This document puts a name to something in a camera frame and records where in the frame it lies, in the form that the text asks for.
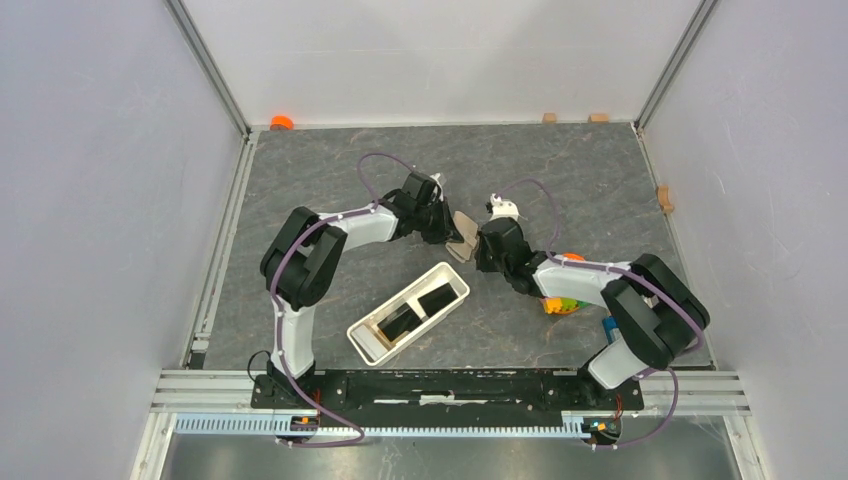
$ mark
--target white tray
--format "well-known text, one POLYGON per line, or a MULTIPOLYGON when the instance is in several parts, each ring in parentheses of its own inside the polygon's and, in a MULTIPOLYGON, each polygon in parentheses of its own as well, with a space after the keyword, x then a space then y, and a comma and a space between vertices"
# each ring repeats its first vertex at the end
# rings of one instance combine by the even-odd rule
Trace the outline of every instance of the white tray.
POLYGON ((368 315, 362 317, 359 321, 354 323, 347 329, 347 338, 353 344, 356 351, 359 352, 359 356, 362 357, 362 360, 371 367, 379 367, 380 365, 385 364, 389 360, 391 360, 395 355, 403 351, 404 348, 408 347, 409 344, 418 339, 421 335, 427 333, 431 328, 435 327, 439 322, 441 322, 448 313, 452 312, 456 307, 460 306, 463 301, 465 301, 465 297, 468 296, 470 289, 468 288, 468 284, 465 283, 462 278, 454 271, 451 266, 445 262, 441 262, 437 264, 435 267, 431 268, 427 273, 419 277, 417 280, 412 282, 408 287, 401 290, 397 295, 390 298, 386 303, 377 307, 373 312, 368 315), (453 302, 449 303, 445 308, 441 309, 437 314, 433 315, 430 318, 424 320, 424 322, 407 334, 405 337, 401 338, 397 344, 395 344, 391 349, 388 349, 384 354, 380 355, 378 358, 372 360, 371 357, 365 353, 364 348, 360 345, 360 341, 356 337, 362 339, 363 332, 365 330, 359 330, 357 335, 354 335, 354 331, 360 326, 366 326, 367 333, 373 335, 373 339, 365 338, 365 341, 374 341, 379 342, 376 333, 376 325, 380 323, 383 319, 389 316, 392 312, 400 308, 404 303, 409 303, 409 306, 418 314, 419 317, 424 317, 424 309, 421 308, 421 304, 418 303, 418 298, 422 295, 429 293, 437 287, 445 283, 450 283, 454 292, 456 292, 457 298, 453 302))

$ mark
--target white wall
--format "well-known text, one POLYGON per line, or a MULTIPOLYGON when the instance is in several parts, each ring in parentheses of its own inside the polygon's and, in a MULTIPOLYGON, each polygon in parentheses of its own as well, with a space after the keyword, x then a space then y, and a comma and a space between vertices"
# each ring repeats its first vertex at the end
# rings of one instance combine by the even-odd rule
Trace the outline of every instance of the white wall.
POLYGON ((845 478, 848 4, 726 1, 647 127, 777 478, 845 478))
POLYGON ((239 138, 161 1, 0 7, 0 478, 127 478, 239 138))
POLYGON ((697 0, 186 0, 254 125, 632 120, 697 0))

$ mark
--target black mounting plate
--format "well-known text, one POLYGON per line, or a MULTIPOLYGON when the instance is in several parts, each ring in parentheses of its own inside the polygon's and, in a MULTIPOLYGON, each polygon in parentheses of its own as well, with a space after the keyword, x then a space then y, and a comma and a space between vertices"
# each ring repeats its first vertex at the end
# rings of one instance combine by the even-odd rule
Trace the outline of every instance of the black mounting plate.
MULTIPOLYGON (((638 382, 589 399, 590 384, 576 372, 551 369, 325 370, 298 381, 321 405, 363 427, 562 426, 563 410, 614 411, 617 394, 624 410, 645 407, 638 382)), ((276 375, 256 377, 250 405, 310 408, 276 375)), ((321 424, 340 426, 327 417, 321 424)))

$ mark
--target gray marble floor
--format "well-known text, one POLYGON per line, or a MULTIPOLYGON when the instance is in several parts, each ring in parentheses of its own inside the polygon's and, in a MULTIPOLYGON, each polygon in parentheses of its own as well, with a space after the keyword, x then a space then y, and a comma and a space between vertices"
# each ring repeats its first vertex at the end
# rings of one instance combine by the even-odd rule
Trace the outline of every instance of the gray marble floor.
MULTIPOLYGON (((485 221, 489 195, 527 176, 544 182, 562 213, 555 245, 589 260, 633 260, 643 252, 680 262, 654 195, 639 145, 626 124, 492 125, 264 132, 221 292, 204 368, 242 369, 253 352, 271 347, 272 310, 259 261, 291 210, 317 212, 362 206, 368 194, 355 174, 368 152, 398 155, 426 173, 442 172, 450 205, 485 221)), ((374 158, 365 169, 381 194, 406 171, 374 158)), ((508 196, 535 248, 553 229, 551 212, 532 186, 508 196)), ((546 315, 539 301, 518 295, 498 274, 460 264, 442 246, 412 235, 346 253, 316 312, 318 368, 366 368, 345 336, 356 320, 430 269, 447 261, 471 287, 465 303, 387 364, 389 368, 464 366, 579 367, 605 344, 604 311, 546 315)), ((678 365, 707 365, 706 350, 678 365)))

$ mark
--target wooden block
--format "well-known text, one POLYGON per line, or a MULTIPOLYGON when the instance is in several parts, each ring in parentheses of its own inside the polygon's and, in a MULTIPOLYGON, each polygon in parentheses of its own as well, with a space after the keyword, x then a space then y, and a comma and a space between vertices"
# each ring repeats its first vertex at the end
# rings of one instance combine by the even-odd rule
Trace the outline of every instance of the wooden block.
POLYGON ((589 115, 589 123, 609 123, 609 115, 606 113, 593 113, 589 115))
POLYGON ((674 205, 668 198, 668 185, 660 185, 657 187, 657 200, 660 202, 660 208, 666 215, 674 211, 674 205))

